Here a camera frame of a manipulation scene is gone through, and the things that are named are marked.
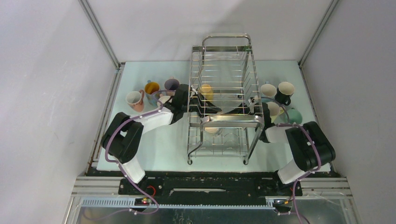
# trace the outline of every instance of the white tabletop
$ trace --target white tabletop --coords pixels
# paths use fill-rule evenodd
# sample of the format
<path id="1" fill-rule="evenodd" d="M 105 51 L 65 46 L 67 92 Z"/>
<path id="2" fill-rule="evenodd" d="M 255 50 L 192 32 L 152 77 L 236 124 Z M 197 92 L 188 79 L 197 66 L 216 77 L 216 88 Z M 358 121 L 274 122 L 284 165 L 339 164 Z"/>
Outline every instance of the white tabletop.
<path id="1" fill-rule="evenodd" d="M 308 94 L 296 61 L 256 61 L 259 84 L 265 81 L 277 86 L 283 81 L 292 83 L 296 90 L 289 107 L 294 107 L 303 115 L 303 123 L 315 120 Z M 119 112 L 137 114 L 125 101 L 131 91 L 144 89 L 147 80 L 163 84 L 170 77 L 180 83 L 188 84 L 190 62 L 128 62 L 122 73 L 120 86 L 115 98 L 110 120 Z M 144 112 L 155 109 L 146 97 Z M 154 129 L 141 138 L 137 158 L 144 170 L 152 171 L 204 171 L 204 172 L 273 172 L 292 160 L 293 156 L 288 144 L 263 143 L 259 141 L 248 165 L 237 157 L 198 157 L 192 158 L 193 164 L 187 164 L 187 114 L 175 124 Z M 115 163 L 105 160 L 104 149 L 100 152 L 98 170 L 119 170 Z M 329 164 L 320 171 L 330 171 Z"/>

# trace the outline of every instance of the dish rack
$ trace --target dish rack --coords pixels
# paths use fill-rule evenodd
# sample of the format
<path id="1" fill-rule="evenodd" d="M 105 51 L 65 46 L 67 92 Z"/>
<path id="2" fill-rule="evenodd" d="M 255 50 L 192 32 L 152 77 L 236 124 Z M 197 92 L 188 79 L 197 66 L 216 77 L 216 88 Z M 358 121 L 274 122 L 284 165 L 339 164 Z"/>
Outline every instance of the dish rack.
<path id="1" fill-rule="evenodd" d="M 210 38 L 246 38 L 247 45 L 206 46 Z M 247 165 L 264 127 L 250 36 L 213 34 L 202 46 L 193 46 L 189 85 L 188 164 L 192 157 L 226 156 L 243 157 Z M 191 112 L 194 107 L 200 107 L 200 114 Z M 249 128 L 256 129 L 251 142 Z"/>

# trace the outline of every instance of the wall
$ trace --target wall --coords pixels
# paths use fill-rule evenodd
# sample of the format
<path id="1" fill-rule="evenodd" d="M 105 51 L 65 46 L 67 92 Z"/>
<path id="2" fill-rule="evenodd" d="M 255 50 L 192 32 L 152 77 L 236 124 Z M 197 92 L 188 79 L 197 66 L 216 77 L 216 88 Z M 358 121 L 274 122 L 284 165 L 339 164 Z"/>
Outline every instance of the wall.
<path id="1" fill-rule="evenodd" d="M 3 0 L 0 30 L 0 223 L 61 223 L 115 70 L 76 0 Z"/>
<path id="2" fill-rule="evenodd" d="M 396 214 L 396 1 L 344 0 L 305 66 L 318 118 L 363 223 Z"/>
<path id="3" fill-rule="evenodd" d="M 256 60 L 296 60 L 303 54 L 330 2 L 90 1 L 121 62 L 186 61 L 193 45 L 200 45 L 208 33 L 219 32 L 250 34 Z M 235 44 L 224 40 L 221 43 Z"/>

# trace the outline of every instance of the rack handle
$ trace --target rack handle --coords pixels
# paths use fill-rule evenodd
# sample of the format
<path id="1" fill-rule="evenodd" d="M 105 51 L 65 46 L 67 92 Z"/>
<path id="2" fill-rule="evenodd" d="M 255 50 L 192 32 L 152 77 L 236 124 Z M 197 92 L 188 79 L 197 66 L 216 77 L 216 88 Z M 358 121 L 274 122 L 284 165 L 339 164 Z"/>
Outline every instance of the rack handle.
<path id="1" fill-rule="evenodd" d="M 202 46 L 205 46 L 205 41 L 211 38 L 246 38 L 248 40 L 249 45 L 252 44 L 252 40 L 250 39 L 249 34 L 244 33 L 215 33 L 209 34 L 205 39 L 202 41 Z"/>

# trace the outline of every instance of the robotic arm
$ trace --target robotic arm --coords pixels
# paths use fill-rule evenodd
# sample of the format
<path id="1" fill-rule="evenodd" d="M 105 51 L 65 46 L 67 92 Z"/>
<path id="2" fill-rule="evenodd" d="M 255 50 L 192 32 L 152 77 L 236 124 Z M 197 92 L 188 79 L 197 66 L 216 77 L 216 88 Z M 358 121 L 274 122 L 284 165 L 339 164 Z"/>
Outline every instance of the robotic arm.
<path id="1" fill-rule="evenodd" d="M 188 110 L 187 104 L 189 94 L 194 94 L 194 96 L 196 96 L 190 99 L 190 104 L 197 105 L 197 107 L 191 107 L 189 112 L 197 112 L 200 117 L 203 117 L 203 109 L 200 105 L 205 104 L 209 106 L 206 108 L 207 113 L 217 113 L 221 111 L 220 108 L 211 104 L 209 101 L 205 101 L 205 98 L 198 92 L 191 92 L 192 93 L 190 93 L 190 87 L 188 85 L 181 84 L 176 90 L 175 95 L 171 97 L 168 102 L 163 104 L 162 109 L 148 112 L 144 117 L 140 116 L 124 125 L 116 133 L 108 152 L 117 160 L 134 183 L 139 183 L 145 176 L 145 172 L 136 158 L 141 136 L 155 128 L 171 125 L 180 120 L 183 114 Z M 111 136 L 120 125 L 128 119 L 130 119 L 130 116 L 123 112 L 116 114 L 101 140 L 102 147 L 107 147 Z M 318 160 L 312 146 L 309 145 L 305 134 L 300 128 L 292 126 L 281 127 L 268 122 L 271 121 L 271 118 L 266 108 L 264 108 L 264 121 L 265 131 L 262 132 L 260 140 L 267 143 L 289 143 L 293 153 L 294 159 L 285 167 L 274 173 L 274 180 L 277 182 L 279 188 L 289 186 L 290 183 L 301 177 L 306 171 L 318 166 Z M 303 125 L 303 128 L 312 138 L 319 153 L 321 164 L 326 164 L 334 160 L 334 148 L 331 146 L 317 123 L 308 122 Z"/>

